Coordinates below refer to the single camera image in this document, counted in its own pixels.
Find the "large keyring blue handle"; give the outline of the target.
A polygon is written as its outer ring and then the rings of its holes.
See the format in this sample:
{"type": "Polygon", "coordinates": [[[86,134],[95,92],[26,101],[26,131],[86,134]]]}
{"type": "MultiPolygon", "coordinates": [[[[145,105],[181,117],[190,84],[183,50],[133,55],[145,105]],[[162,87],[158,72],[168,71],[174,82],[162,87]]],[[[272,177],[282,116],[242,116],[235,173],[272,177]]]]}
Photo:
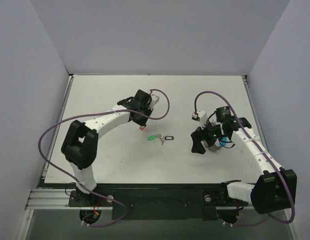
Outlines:
{"type": "Polygon", "coordinates": [[[227,148],[227,140],[222,138],[221,127],[214,121],[207,120],[206,127],[209,130],[208,140],[204,140],[204,146],[211,153],[219,153],[222,148],[227,148]]]}

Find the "black tag key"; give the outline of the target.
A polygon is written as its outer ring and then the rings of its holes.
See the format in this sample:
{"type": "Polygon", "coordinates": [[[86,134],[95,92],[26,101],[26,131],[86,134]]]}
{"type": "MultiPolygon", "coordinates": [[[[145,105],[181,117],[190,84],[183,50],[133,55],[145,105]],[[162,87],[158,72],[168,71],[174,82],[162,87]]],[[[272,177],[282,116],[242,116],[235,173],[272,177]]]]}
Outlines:
{"type": "Polygon", "coordinates": [[[171,135],[166,135],[160,138],[161,140],[161,145],[163,145],[166,141],[173,141],[175,139],[174,136],[171,135]]]}

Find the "green tag key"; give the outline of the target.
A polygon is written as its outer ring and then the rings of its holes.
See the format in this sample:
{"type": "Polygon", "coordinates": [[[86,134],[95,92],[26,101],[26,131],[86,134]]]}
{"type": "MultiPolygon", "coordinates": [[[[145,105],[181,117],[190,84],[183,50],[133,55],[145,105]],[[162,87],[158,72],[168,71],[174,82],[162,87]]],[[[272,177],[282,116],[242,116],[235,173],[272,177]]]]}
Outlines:
{"type": "Polygon", "coordinates": [[[148,141],[153,141],[155,139],[161,139],[162,138],[162,135],[161,134],[154,134],[154,135],[151,135],[147,138],[148,141]]]}

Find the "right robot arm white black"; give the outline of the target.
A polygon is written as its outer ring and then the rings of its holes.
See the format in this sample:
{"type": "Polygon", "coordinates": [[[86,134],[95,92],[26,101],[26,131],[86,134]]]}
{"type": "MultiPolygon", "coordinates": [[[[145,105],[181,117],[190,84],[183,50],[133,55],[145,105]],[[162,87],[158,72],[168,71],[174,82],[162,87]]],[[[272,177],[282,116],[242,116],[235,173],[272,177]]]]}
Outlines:
{"type": "Polygon", "coordinates": [[[246,118],[236,118],[228,106],[219,107],[214,113],[215,125],[205,111],[198,110],[192,114],[191,118],[200,125],[190,135],[193,142],[191,152],[203,155],[205,145],[212,147],[223,138],[228,138],[246,157],[258,177],[255,184],[240,180],[226,182],[225,188],[218,192],[219,201],[229,205],[234,200],[240,200],[251,204],[259,214],[294,206],[297,187],[295,172],[284,169],[274,160],[246,118]]]}

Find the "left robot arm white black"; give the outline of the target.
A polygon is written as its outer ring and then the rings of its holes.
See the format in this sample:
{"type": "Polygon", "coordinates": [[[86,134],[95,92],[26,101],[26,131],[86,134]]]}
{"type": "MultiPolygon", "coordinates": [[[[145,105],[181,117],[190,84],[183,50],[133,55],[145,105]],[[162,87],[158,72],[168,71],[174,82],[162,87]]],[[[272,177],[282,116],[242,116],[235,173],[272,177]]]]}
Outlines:
{"type": "Polygon", "coordinates": [[[61,152],[79,180],[76,191],[85,205],[92,206],[98,200],[92,164],[97,157],[99,139],[116,127],[129,122],[136,123],[143,130],[159,99],[158,96],[139,89],[135,96],[117,102],[110,114],[100,115],[85,122],[75,120],[70,124],[61,152]]]}

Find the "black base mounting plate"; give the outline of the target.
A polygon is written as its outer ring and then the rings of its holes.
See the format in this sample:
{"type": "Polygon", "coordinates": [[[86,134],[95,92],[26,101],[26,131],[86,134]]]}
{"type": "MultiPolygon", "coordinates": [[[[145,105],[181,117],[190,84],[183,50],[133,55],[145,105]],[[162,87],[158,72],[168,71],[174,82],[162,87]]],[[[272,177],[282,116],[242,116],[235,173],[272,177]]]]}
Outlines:
{"type": "Polygon", "coordinates": [[[248,203],[228,197],[223,183],[133,184],[99,183],[94,191],[115,199],[99,200],[71,191],[68,205],[92,212],[112,209],[112,219],[126,220],[215,220],[219,213],[237,217],[248,203]]]}

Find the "aluminium rail frame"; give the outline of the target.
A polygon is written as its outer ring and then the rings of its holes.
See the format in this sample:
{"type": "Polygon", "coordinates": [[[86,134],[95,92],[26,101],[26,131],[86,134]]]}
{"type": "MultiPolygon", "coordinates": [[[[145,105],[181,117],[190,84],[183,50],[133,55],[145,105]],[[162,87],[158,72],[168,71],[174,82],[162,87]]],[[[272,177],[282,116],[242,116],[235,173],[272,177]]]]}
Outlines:
{"type": "MultiPolygon", "coordinates": [[[[227,106],[237,119],[246,118],[261,144],[263,138],[241,76],[209,75],[74,75],[62,110],[52,129],[55,139],[46,161],[44,184],[30,192],[26,208],[33,210],[30,240],[289,240],[287,212],[294,206],[259,214],[248,203],[237,217],[218,213],[215,220],[112,219],[112,208],[92,212],[70,207],[71,191],[80,181],[61,151],[70,124],[109,115],[120,100],[138,90],[159,96],[146,127],[132,121],[98,140],[92,163],[96,184],[225,184],[258,180],[246,157],[231,142],[219,153],[192,153],[191,133],[200,126],[192,120],[198,110],[211,115],[227,106]],[[174,140],[148,141],[156,134],[174,140]]],[[[285,170],[292,170],[281,162],[285,170]]]]}

